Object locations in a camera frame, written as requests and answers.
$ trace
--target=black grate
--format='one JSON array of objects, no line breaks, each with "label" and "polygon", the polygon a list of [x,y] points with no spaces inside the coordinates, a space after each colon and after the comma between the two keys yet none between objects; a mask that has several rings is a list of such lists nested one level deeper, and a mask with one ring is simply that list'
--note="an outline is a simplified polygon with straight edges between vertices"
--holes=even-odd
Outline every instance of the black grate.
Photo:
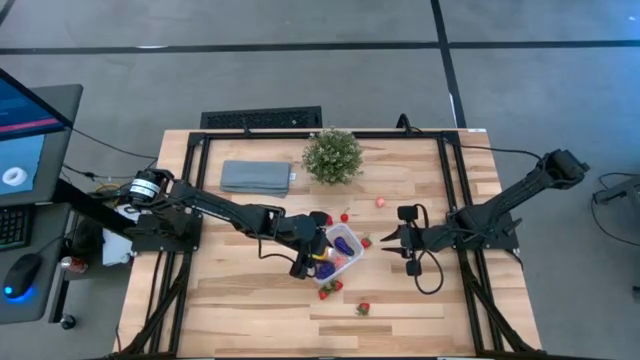
[{"label": "black grate", "polygon": [[201,129],[322,128],[320,106],[203,112]]}]

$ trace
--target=black floor stripe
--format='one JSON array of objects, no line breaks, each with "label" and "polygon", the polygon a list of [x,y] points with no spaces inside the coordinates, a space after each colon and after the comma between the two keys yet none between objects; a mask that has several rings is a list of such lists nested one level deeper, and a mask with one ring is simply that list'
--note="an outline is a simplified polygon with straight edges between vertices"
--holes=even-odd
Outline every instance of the black floor stripe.
[{"label": "black floor stripe", "polygon": [[431,0],[431,8],[433,10],[433,19],[436,24],[436,31],[438,32],[440,55],[442,55],[444,75],[447,80],[449,95],[451,96],[451,103],[454,112],[453,116],[455,118],[457,127],[466,128],[467,121],[464,117],[464,110],[462,109],[462,99],[460,98],[460,90],[458,89],[456,72],[453,69],[453,60],[451,58],[451,51],[449,50],[449,41],[447,40],[447,32],[444,26],[444,18],[442,16],[442,9],[440,8],[440,1]]},{"label": "black floor stripe", "polygon": [[640,47],[640,40],[489,41],[449,43],[451,49],[573,49]]},{"label": "black floor stripe", "polygon": [[11,11],[11,8],[13,7],[13,4],[15,2],[16,0],[7,0],[7,2],[4,3],[2,10],[0,10],[0,26],[2,26],[2,23],[7,18],[7,15],[9,15],[9,11]]},{"label": "black floor stripe", "polygon": [[80,47],[80,48],[5,48],[0,55],[101,55],[101,54],[170,54],[224,53],[317,50],[415,50],[437,49],[437,42],[354,42],[246,45],[184,45],[158,47]]}]

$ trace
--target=blue light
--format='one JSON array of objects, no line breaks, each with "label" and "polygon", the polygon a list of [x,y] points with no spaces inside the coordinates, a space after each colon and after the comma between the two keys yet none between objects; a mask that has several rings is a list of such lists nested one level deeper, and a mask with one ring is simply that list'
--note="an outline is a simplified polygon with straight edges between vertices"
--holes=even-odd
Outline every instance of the blue light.
[{"label": "blue light", "polygon": [[25,292],[24,294],[22,294],[22,296],[18,296],[17,298],[13,298],[10,299],[8,297],[5,297],[7,299],[7,302],[11,303],[11,304],[23,304],[29,300],[31,300],[31,298],[33,297],[33,295],[35,294],[35,290],[32,287],[30,287],[29,289],[27,289],[27,292]]}]

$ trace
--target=purple eggplant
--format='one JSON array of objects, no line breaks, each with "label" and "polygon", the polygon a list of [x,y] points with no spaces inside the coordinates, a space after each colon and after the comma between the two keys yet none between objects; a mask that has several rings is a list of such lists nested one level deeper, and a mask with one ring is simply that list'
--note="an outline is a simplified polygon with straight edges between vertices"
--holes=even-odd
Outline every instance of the purple eggplant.
[{"label": "purple eggplant", "polygon": [[347,245],[347,241],[342,236],[338,236],[333,243],[336,246],[336,249],[341,253],[347,256],[353,256],[355,254],[353,249]]},{"label": "purple eggplant", "polygon": [[336,272],[336,266],[330,262],[325,262],[316,271],[316,279],[326,279]]}]

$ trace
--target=computer mouse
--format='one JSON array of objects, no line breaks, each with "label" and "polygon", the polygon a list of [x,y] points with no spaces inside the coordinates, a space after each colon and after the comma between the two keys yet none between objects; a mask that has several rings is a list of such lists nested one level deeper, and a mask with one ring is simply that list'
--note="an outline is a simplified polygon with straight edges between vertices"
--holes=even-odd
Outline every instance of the computer mouse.
[{"label": "computer mouse", "polygon": [[38,273],[42,257],[38,254],[25,254],[16,261],[4,278],[2,291],[9,299],[24,295],[29,290]]}]

